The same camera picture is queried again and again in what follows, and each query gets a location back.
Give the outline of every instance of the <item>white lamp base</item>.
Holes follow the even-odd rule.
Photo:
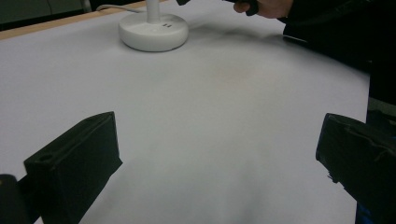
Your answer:
[[[148,23],[145,12],[121,19],[121,40],[133,49],[143,51],[168,51],[182,46],[189,35],[188,24],[178,16],[162,14],[160,21]]]

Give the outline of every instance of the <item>table surface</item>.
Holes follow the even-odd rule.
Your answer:
[[[130,12],[0,41],[0,172],[22,178],[30,155],[114,111],[124,164],[81,223],[354,223],[315,152],[326,113],[365,119],[368,75],[227,2],[161,7],[189,24],[181,48],[125,46]]]

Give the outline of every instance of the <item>hand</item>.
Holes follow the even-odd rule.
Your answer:
[[[259,4],[259,12],[257,15],[268,19],[277,19],[287,17],[293,4],[293,0],[257,0]],[[233,9],[238,13],[248,11],[249,3],[237,1],[233,5]]]

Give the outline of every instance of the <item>black sleeve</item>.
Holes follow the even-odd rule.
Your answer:
[[[376,0],[294,0],[289,16],[279,20],[293,26],[321,24],[362,10],[374,1]]]
[[[396,105],[396,0],[294,0],[285,39],[371,74],[370,95]]]

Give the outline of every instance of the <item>white round base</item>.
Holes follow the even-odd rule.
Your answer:
[[[162,14],[161,22],[148,23],[146,12],[135,13],[120,20],[121,40],[133,49],[168,51],[183,45],[189,35],[188,24],[178,16]]]

